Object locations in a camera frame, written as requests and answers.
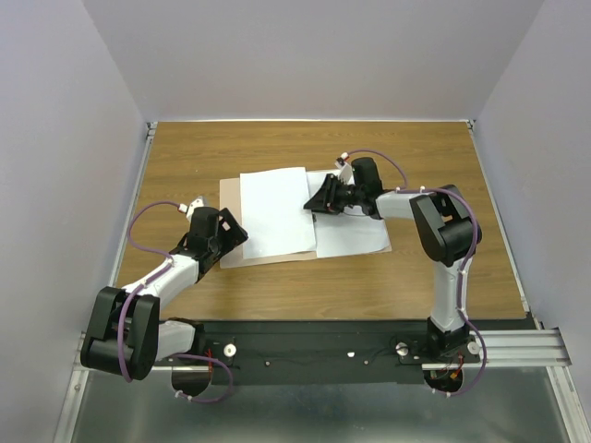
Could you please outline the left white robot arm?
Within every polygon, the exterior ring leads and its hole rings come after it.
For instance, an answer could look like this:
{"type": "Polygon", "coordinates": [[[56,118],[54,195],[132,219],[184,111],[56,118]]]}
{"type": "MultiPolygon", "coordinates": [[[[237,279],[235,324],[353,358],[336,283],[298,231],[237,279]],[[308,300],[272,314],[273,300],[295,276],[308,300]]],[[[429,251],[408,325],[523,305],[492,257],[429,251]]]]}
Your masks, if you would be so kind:
{"type": "Polygon", "coordinates": [[[79,354],[83,366],[142,380],[156,361],[175,355],[186,365],[204,355],[199,324],[160,318],[161,307],[198,283],[221,258],[244,244],[248,234],[224,208],[190,211],[189,228],[163,263],[122,288],[97,294],[79,354]]]}

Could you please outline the white paper sheet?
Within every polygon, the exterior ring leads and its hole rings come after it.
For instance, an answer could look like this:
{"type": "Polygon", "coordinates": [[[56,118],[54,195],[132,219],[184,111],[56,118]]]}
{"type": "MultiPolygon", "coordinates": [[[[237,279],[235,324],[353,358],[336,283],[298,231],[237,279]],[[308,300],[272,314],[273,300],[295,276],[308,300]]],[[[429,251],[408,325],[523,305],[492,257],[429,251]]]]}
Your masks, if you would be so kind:
{"type": "Polygon", "coordinates": [[[241,174],[239,180],[242,226],[248,233],[244,258],[316,249],[314,221],[311,213],[303,209],[310,198],[305,168],[241,174]]]}
{"type": "Polygon", "coordinates": [[[390,252],[390,238],[384,221],[373,220],[361,208],[330,215],[312,212],[317,258],[347,257],[390,252]]]}

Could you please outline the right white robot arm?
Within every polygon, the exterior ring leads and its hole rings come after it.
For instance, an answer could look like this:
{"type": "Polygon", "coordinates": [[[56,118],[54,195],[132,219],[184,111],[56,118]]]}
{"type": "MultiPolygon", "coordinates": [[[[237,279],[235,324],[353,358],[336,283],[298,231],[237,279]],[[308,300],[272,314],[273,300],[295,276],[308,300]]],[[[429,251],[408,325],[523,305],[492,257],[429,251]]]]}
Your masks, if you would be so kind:
{"type": "Polygon", "coordinates": [[[337,166],[339,172],[327,174],[303,208],[333,215],[359,207],[374,220],[415,222],[435,275],[435,302],[427,321],[425,350],[435,361],[448,360],[469,341],[467,274],[482,238],[475,213],[454,185],[385,189],[377,164],[369,157],[352,162],[339,158],[337,166]]]}

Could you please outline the beige paper folder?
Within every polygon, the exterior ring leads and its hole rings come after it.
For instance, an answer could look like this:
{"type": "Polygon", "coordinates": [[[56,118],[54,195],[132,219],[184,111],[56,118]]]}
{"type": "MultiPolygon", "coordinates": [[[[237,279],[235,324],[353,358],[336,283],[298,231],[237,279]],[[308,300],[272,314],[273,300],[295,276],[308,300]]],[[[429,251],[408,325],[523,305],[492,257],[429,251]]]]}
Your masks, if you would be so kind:
{"type": "Polygon", "coordinates": [[[390,252],[384,221],[365,217],[359,209],[337,216],[303,209],[321,176],[295,167],[223,179],[220,204],[233,213],[248,239],[222,258],[221,267],[390,252]]]}

